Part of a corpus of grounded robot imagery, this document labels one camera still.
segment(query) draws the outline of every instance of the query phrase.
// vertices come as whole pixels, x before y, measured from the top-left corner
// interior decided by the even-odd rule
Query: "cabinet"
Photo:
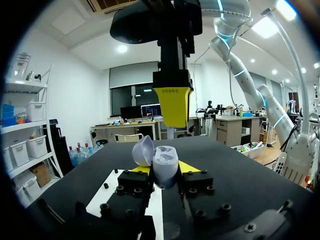
[[[243,134],[242,127],[250,128],[250,133]],[[213,139],[228,147],[259,142],[259,135],[258,117],[223,116],[217,119],[213,126]]]
[[[218,129],[216,131],[216,140],[224,145],[227,144],[227,131]]]

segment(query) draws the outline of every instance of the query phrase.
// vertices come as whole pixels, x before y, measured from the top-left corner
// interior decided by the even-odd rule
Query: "yellow pad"
[[[189,171],[191,172],[201,172],[201,170],[193,167],[193,166],[190,166],[189,164],[186,164],[185,162],[183,161],[179,161],[179,166],[180,166],[180,171],[181,173],[187,173]]]
[[[130,170],[131,172],[139,172],[142,171],[144,173],[147,173],[149,176],[149,172],[150,172],[150,167],[149,166],[138,166],[132,170]]]
[[[180,171],[181,173],[187,173],[189,171],[191,172],[201,172],[201,170],[193,167],[193,166],[190,166],[189,164],[186,164],[185,162],[183,161],[179,161],[179,166],[180,166]],[[149,172],[150,172],[150,167],[149,166],[138,166],[132,170],[130,170],[131,172],[139,172],[139,171],[142,171],[144,173],[147,173],[149,175]]]

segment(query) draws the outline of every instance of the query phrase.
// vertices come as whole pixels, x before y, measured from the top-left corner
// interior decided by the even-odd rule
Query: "air vent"
[[[135,3],[135,0],[85,0],[86,9],[92,13],[104,12],[104,14],[123,9],[125,6]]]

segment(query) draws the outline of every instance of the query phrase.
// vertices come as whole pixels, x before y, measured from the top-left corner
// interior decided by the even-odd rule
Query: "computer monitor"
[[[162,113],[161,113],[160,103],[150,104],[150,105],[142,105],[141,106],[141,114],[142,114],[142,117],[161,116]]]
[[[125,106],[120,108],[121,117],[123,119],[138,119],[142,118],[141,105],[139,106]]]

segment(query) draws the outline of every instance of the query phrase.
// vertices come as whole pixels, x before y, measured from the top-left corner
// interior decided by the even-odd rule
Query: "white storage bin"
[[[17,197],[19,198],[21,204],[26,208],[31,204],[31,201],[29,200],[29,198],[27,197],[24,188],[22,186],[20,186],[20,188],[17,189],[17,191],[15,192]]]
[[[237,151],[238,150],[241,150],[241,149],[244,149],[245,151],[241,152],[241,154],[245,155],[245,156],[248,156],[249,152],[250,152],[250,149],[246,146],[232,146],[231,147],[232,149],[236,149]]]
[[[249,134],[250,133],[250,127],[242,127],[241,132],[243,134]]]
[[[247,144],[245,144],[244,146],[247,147],[248,149],[250,149],[250,148],[249,148],[249,144],[250,144],[250,143],[247,143]],[[256,145],[259,144],[259,143],[254,141],[252,144],[254,144],[254,145],[256,146]],[[255,159],[255,158],[260,157],[260,155],[261,155],[261,153],[262,153],[262,148],[263,148],[263,147],[264,147],[264,145],[261,145],[261,146],[258,147],[257,149],[250,149],[250,152],[249,152],[249,154],[248,154],[248,157],[251,158],[251,159]]]
[[[231,109],[226,109],[223,111],[222,116],[232,116],[234,114],[234,111]]]
[[[29,162],[26,142],[27,141],[22,141],[10,146],[18,167]]]
[[[26,141],[26,148],[30,157],[37,159],[48,153],[45,137],[40,136]]]
[[[27,119],[36,122],[43,121],[46,119],[46,103],[33,101],[26,106],[25,111],[27,114]]]
[[[41,188],[38,185],[37,177],[29,170],[19,174],[15,179],[16,186],[22,185],[27,197],[31,202],[36,200],[42,193]]]
[[[9,147],[7,146],[5,149],[3,149],[3,158],[4,158],[4,164],[7,172],[10,172],[14,169],[12,166],[12,161],[10,157],[10,150]]]

